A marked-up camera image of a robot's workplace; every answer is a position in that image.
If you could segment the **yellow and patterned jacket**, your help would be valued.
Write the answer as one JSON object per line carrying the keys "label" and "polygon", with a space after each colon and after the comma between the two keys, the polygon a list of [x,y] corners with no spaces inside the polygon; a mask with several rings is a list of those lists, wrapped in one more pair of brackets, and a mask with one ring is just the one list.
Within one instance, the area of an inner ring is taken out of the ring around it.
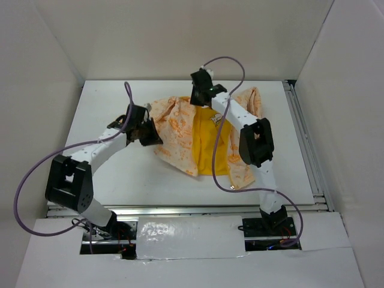
{"label": "yellow and patterned jacket", "polygon": [[162,144],[154,154],[193,176],[227,176],[239,190],[256,179],[239,154],[239,133],[222,115],[210,108],[193,106],[189,97],[169,97],[151,103]]}

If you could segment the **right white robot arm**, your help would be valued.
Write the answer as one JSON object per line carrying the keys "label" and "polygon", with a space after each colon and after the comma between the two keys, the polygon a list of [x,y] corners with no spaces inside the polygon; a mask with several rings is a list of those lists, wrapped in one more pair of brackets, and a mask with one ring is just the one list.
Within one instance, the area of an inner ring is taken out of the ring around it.
{"label": "right white robot arm", "polygon": [[222,85],[214,85],[206,69],[200,68],[192,73],[191,79],[193,89],[190,103],[195,106],[209,106],[238,132],[240,158],[249,165],[261,185],[256,191],[259,192],[262,229],[268,235],[276,235],[287,219],[287,211],[277,193],[272,168],[274,141],[270,122],[248,112]]}

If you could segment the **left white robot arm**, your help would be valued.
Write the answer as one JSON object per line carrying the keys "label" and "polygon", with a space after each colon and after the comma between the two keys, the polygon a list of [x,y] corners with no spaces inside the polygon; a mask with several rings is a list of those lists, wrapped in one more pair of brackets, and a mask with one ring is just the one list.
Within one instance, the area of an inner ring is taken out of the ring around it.
{"label": "left white robot arm", "polygon": [[148,108],[131,104],[96,141],[69,156],[53,158],[45,198],[87,219],[104,239],[135,239],[134,228],[118,221],[116,213],[94,197],[93,175],[111,156],[136,140],[142,146],[163,142]]}

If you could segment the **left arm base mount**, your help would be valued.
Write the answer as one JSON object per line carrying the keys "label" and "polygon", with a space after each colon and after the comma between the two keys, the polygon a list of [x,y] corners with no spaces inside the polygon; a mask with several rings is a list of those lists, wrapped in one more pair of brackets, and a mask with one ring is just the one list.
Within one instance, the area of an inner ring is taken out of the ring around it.
{"label": "left arm base mount", "polygon": [[80,219],[73,218],[72,224],[79,224],[83,229],[80,255],[118,255],[121,259],[135,260],[136,254],[136,236],[138,221],[126,221],[125,226],[118,230],[118,234],[111,234],[101,230],[97,226],[80,222]]}

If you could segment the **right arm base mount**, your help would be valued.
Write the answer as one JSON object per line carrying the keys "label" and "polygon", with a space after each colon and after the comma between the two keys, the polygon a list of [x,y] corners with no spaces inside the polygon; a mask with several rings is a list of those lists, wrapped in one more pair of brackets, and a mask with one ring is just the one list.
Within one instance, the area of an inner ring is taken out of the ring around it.
{"label": "right arm base mount", "polygon": [[292,217],[289,217],[274,230],[267,229],[261,218],[243,218],[242,224],[238,226],[244,235],[245,250],[251,251],[275,251],[275,250],[298,250],[300,244],[296,243],[289,247],[283,247],[281,243],[286,239],[295,239],[296,227]]}

